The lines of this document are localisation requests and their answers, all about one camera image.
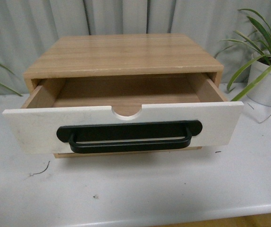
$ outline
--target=wooden top panel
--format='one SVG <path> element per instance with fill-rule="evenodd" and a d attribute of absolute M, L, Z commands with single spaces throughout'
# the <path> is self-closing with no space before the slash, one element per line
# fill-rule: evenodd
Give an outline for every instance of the wooden top panel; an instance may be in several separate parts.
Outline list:
<path fill-rule="evenodd" d="M 218 72 L 223 66 L 182 34 L 91 35 L 59 39 L 26 79 Z"/>

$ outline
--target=white tabletop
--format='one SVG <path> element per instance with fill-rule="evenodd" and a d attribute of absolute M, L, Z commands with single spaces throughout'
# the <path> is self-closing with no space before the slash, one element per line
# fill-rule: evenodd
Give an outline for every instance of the white tabletop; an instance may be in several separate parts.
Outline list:
<path fill-rule="evenodd" d="M 244 98 L 228 146 L 55 159 L 22 153 L 1 115 L 26 97 L 0 96 L 0 226 L 153 226 L 271 212 L 271 118 L 258 123 L 269 107 Z"/>

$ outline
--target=open drawer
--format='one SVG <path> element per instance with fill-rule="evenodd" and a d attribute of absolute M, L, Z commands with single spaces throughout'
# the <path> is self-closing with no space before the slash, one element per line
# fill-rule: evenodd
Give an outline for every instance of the open drawer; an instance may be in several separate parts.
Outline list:
<path fill-rule="evenodd" d="M 27 153 L 107 153 L 226 145 L 242 108 L 205 73 L 174 73 L 43 79 L 3 114 Z"/>

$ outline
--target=curtain fold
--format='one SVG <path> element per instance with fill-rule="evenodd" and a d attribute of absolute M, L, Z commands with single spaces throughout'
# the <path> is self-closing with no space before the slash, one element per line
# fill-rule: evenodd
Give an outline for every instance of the curtain fold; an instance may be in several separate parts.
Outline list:
<path fill-rule="evenodd" d="M 0 62 L 15 73 L 0 68 L 0 82 L 27 93 L 23 72 L 66 35 L 183 33 L 214 55 L 233 30 L 252 31 L 240 8 L 271 23 L 271 0 L 0 0 Z M 221 53 L 222 82 L 248 58 L 242 48 Z"/>

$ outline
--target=black metal handle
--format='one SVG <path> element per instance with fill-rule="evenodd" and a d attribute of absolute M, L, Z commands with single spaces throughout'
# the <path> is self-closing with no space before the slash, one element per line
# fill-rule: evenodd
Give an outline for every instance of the black metal handle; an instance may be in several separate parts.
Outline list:
<path fill-rule="evenodd" d="M 63 126 L 57 137 L 79 154 L 167 150 L 188 147 L 202 128 L 197 120 Z"/>

